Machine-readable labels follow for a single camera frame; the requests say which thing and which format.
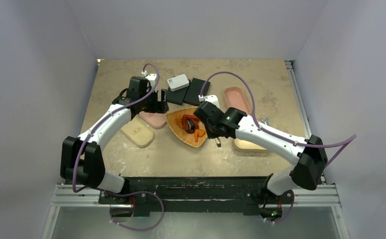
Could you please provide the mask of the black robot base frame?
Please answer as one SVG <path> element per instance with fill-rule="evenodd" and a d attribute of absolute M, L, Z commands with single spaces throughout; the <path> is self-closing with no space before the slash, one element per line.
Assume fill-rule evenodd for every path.
<path fill-rule="evenodd" d="M 128 206 L 135 217 L 151 212 L 242 213 L 278 219 L 293 203 L 292 191 L 280 196 L 265 188 L 266 176 L 127 177 L 119 196 L 101 192 L 98 202 Z"/>

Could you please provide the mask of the woven bamboo basket tray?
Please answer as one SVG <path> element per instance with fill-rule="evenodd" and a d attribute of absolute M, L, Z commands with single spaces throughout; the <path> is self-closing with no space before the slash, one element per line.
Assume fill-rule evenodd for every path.
<path fill-rule="evenodd" d="M 167 124 L 169 125 L 171 131 L 174 133 L 174 135 L 180 139 L 183 143 L 190 145 L 188 142 L 192 143 L 193 136 L 188 135 L 182 126 L 182 116 L 183 115 L 193 115 L 194 111 L 196 110 L 196 107 L 190 107 L 190 108 L 184 108 L 180 110 L 176 110 L 171 113 L 166 113 L 165 117 L 167 120 Z M 204 124 L 199 120 L 198 121 L 200 128 L 205 129 Z"/>

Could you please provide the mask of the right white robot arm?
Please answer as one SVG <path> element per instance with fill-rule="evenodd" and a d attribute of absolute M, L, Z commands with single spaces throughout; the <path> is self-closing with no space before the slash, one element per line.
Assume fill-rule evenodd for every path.
<path fill-rule="evenodd" d="M 226 112 L 211 102 L 203 102 L 193 113 L 205 126 L 208 138 L 238 138 L 261 146 L 285 159 L 290 167 L 272 174 L 261 189 L 269 203 L 296 187 L 315 190 L 327 164 L 322 140 L 290 135 L 255 122 L 251 115 L 230 107 Z"/>

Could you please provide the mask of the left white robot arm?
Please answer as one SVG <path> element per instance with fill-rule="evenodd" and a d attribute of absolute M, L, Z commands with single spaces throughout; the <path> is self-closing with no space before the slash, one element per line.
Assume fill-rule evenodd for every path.
<path fill-rule="evenodd" d="M 87 131 L 67 137 L 62 144 L 60 176 L 84 187 L 111 192 L 119 204 L 130 199 L 124 178 L 107 172 L 102 156 L 114 135 L 140 112 L 163 114 L 169 110 L 166 90 L 157 91 L 159 76 L 131 77 L 129 86 L 112 101 L 107 112 Z"/>

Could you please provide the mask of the black metal tongs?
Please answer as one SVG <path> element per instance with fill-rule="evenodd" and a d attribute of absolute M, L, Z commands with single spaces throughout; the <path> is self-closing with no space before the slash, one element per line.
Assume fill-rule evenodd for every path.
<path fill-rule="evenodd" d="M 190 145 L 193 147 L 199 147 L 203 144 L 205 137 L 207 136 L 207 133 L 205 129 L 200 128 L 199 123 L 197 121 L 194 121 L 192 119 L 189 119 L 186 123 L 186 128 L 185 132 L 188 135 L 193 136 L 193 141 L 192 143 L 188 142 Z"/>

